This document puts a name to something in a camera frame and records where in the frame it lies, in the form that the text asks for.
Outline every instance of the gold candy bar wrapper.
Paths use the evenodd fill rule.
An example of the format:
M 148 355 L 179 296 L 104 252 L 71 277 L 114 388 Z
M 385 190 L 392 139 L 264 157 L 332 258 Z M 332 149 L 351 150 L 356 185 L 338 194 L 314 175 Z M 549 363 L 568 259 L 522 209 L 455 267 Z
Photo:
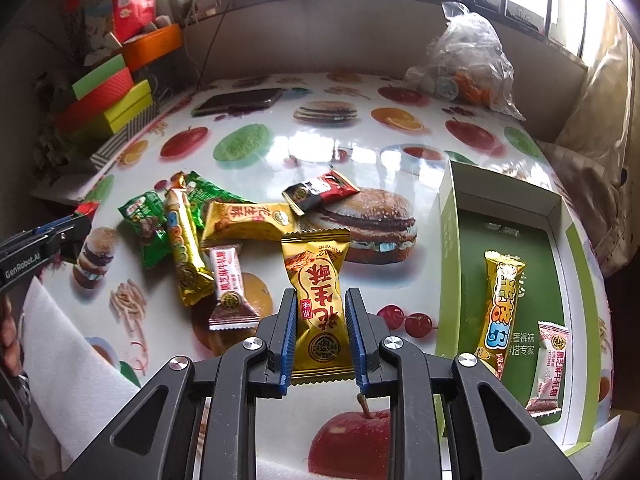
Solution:
M 213 202 L 207 213 L 202 247 L 211 247 L 226 238 L 272 240 L 298 230 L 289 204 L 225 204 Z
M 484 259 L 488 280 L 486 317 L 476 357 L 501 379 L 525 264 L 516 256 L 503 256 L 496 251 L 487 251 Z
M 167 191 L 164 212 L 166 232 L 178 273 L 180 299 L 184 306 L 192 306 L 213 294 L 214 280 L 200 254 L 187 190 L 176 187 Z
M 536 378 L 526 405 L 529 415 L 543 416 L 559 412 L 558 398 L 564 371 L 564 354 L 569 344 L 569 330 L 555 323 L 539 321 L 540 349 Z
M 347 229 L 305 231 L 282 237 L 284 264 L 298 295 L 292 384 L 353 379 L 338 282 L 350 241 Z

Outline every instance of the plastic bag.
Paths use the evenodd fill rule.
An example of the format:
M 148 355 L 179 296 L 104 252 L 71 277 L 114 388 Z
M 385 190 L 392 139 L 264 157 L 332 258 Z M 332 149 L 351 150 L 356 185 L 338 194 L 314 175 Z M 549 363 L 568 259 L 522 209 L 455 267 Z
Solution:
M 524 121 L 513 101 L 513 66 L 491 23 L 459 2 L 443 2 L 442 9 L 447 30 L 428 47 L 427 65 L 407 70 L 405 83 Z

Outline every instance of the green candy wrapper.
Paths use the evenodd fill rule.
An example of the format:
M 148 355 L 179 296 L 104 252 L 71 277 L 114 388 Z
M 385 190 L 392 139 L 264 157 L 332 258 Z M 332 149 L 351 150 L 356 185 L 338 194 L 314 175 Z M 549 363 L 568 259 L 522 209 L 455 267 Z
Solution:
M 146 269 L 171 254 L 164 202 L 155 191 L 132 198 L 118 210 L 142 241 L 142 262 Z
M 193 222 L 198 229 L 204 229 L 207 221 L 207 209 L 211 202 L 251 204 L 248 200 L 241 196 L 230 193 L 208 180 L 202 178 L 195 171 L 184 176 L 184 182 L 187 186 L 187 197 L 191 205 L 191 215 Z

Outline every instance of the red box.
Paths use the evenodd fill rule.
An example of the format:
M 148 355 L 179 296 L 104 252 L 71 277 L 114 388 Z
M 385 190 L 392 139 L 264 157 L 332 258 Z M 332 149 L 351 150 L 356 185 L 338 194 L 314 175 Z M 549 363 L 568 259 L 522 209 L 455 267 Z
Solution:
M 63 133 L 72 134 L 91 119 L 111 108 L 132 88 L 131 72 L 128 68 L 123 68 L 62 112 L 56 118 L 56 126 Z

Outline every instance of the curtain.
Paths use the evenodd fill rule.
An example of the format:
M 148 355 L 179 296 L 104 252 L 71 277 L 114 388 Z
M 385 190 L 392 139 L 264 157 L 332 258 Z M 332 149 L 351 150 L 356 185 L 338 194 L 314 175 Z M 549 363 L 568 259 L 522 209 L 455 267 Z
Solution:
M 640 242 L 640 53 L 613 8 L 581 97 L 553 144 L 540 147 L 590 238 L 604 276 Z

